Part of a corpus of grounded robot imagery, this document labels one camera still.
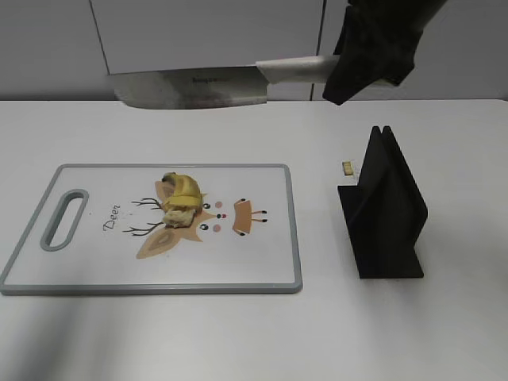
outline white table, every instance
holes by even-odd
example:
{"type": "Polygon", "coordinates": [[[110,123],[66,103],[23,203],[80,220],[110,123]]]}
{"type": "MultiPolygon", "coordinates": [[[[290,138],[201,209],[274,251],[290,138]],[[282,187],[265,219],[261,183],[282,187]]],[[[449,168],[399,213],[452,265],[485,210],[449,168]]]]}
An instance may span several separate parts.
{"type": "Polygon", "coordinates": [[[0,102],[0,134],[1,267],[59,164],[285,163],[304,283],[293,295],[0,297],[2,381],[508,379],[505,102],[0,102]],[[392,126],[429,208],[424,279],[356,273],[336,185],[373,125],[392,126]]]}

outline kitchen knife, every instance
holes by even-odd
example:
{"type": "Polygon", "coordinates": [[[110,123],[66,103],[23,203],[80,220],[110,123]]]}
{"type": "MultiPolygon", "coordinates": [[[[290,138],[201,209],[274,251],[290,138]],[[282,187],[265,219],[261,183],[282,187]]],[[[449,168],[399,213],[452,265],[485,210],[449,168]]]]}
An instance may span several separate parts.
{"type": "Polygon", "coordinates": [[[111,75],[117,97],[142,109],[210,109],[266,103],[268,84],[325,83],[339,56],[111,75]]]}

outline small food piece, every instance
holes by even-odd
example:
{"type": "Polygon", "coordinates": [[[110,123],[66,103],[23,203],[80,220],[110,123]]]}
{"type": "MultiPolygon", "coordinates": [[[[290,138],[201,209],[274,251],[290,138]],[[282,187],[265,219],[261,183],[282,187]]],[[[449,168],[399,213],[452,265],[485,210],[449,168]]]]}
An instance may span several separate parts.
{"type": "Polygon", "coordinates": [[[342,169],[344,170],[344,175],[346,176],[353,176],[354,171],[352,169],[352,164],[350,161],[343,161],[342,162],[342,169]]]}
{"type": "Polygon", "coordinates": [[[201,213],[203,196],[196,180],[187,175],[167,173],[162,178],[175,187],[173,195],[166,198],[162,209],[166,212],[163,222],[172,228],[188,228],[192,225],[194,216],[201,213]]]}

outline knife handle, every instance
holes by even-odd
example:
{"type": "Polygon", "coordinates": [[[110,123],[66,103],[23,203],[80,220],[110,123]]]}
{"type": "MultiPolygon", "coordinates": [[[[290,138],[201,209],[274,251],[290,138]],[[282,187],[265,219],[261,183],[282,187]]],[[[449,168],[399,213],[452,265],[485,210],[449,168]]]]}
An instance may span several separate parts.
{"type": "Polygon", "coordinates": [[[269,83],[326,83],[339,56],[310,56],[256,62],[269,83]]]}

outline white wall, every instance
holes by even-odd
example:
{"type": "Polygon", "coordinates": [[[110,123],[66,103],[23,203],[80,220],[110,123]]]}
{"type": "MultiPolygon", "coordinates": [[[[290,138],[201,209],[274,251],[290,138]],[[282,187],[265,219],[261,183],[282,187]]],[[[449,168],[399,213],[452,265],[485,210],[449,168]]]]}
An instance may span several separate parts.
{"type": "MultiPolygon", "coordinates": [[[[322,0],[93,0],[111,73],[312,56],[322,0]]],[[[268,89],[309,99],[310,85],[268,89]]]]}
{"type": "Polygon", "coordinates": [[[87,0],[0,1],[0,99],[112,99],[87,0]]]}
{"type": "MultiPolygon", "coordinates": [[[[346,3],[327,2],[321,54],[335,49],[346,3]]],[[[508,99],[507,19],[507,0],[448,0],[425,28],[404,83],[368,88],[354,99],[508,99]]],[[[323,88],[316,86],[314,99],[323,88]]]]}
{"type": "MultiPolygon", "coordinates": [[[[251,64],[312,55],[321,0],[93,0],[112,72],[251,64]]],[[[321,54],[346,0],[328,0],[321,54]]],[[[508,1],[448,0],[424,31],[417,68],[397,89],[356,99],[508,99],[508,1]]],[[[88,0],[0,1],[0,99],[108,99],[106,63],[88,0]]],[[[314,95],[321,97],[323,86],[314,95]]],[[[307,85],[270,89],[306,99],[307,85]]]]}

